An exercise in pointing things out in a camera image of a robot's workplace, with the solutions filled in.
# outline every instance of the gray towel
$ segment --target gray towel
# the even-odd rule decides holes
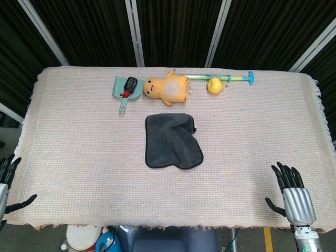
[[[188,114],[154,114],[146,118],[146,164],[150,168],[175,165],[190,169],[203,162],[194,119]]]

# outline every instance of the stuffed animal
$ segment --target stuffed animal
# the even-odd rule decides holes
[[[143,85],[144,93],[151,98],[161,98],[167,105],[172,102],[186,102],[189,78],[175,75],[175,70],[167,73],[165,78],[149,78]]]

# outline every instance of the gray floor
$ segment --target gray floor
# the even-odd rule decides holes
[[[0,140],[6,146],[0,149],[0,158],[14,152],[21,129],[0,128]],[[31,226],[6,225],[0,233],[0,251],[60,252],[65,240],[66,226],[46,227],[40,231]],[[272,229],[274,252],[296,251],[294,237],[284,231]],[[336,229],[320,235],[325,252],[336,251]],[[227,246],[231,238],[230,229],[218,230],[218,251]],[[262,228],[241,229],[237,235],[238,251],[265,252],[264,231]]]

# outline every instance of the toy dustpan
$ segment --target toy dustpan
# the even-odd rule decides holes
[[[138,84],[136,85],[136,88],[135,88],[134,92],[128,98],[124,98],[124,97],[120,96],[120,94],[124,92],[124,86],[125,86],[125,83],[126,83],[127,79],[128,78],[124,78],[124,77],[116,77],[116,80],[115,80],[115,83],[114,83],[114,86],[113,86],[113,90],[112,90],[112,94],[115,97],[121,99],[119,112],[125,112],[127,102],[129,100],[130,101],[138,100],[140,98],[141,93],[142,93],[144,80],[138,80]]]

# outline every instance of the yellow floor line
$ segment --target yellow floor line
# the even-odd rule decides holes
[[[271,229],[269,227],[264,227],[264,237],[266,252],[273,252]]]

